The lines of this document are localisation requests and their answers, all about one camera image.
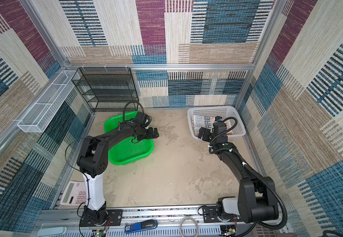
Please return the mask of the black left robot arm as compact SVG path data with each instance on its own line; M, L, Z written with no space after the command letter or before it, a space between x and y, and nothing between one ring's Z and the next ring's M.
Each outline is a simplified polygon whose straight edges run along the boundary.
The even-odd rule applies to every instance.
M102 188L103 174L109 161L109 150L128 138L134 138L137 141L158 138L158 133L150 127L150 123L149 115L136 112L135 117L129 120L123 117L115 129L95 137L87 136L82 140L77 166L84 176L88 191L84 213L92 215L106 210Z

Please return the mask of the orange towel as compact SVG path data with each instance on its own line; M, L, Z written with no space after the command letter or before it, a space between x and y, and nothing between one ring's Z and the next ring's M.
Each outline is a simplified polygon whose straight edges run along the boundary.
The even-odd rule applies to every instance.
M212 129L213 123L215 122L215 117L193 115L190 120L190 128L193 137L198 137L199 129L201 127Z

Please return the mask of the green plastic laundry basket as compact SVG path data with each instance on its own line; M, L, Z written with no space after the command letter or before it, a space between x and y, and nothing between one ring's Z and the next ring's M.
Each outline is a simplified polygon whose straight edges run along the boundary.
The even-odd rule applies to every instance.
M129 120L135 118L138 111L126 112L125 119ZM122 122L122 115L117 115L109 118L104 123L104 132L110 132L118 127L119 122ZM116 166L123 166L129 163L138 161L140 159L148 157L154 150L153 140L142 140L138 142L136 139L133 143L134 138L127 138L108 151L109 161Z

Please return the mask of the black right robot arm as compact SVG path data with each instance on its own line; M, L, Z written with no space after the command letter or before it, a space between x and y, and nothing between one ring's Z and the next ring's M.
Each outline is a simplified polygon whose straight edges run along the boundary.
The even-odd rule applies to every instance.
M239 182L237 208L241 219L272 230L284 228L287 209L275 190L274 181L254 170L228 141L227 133L238 124L235 117L215 117L212 128L201 127L198 138L209 143L208 151L232 171Z

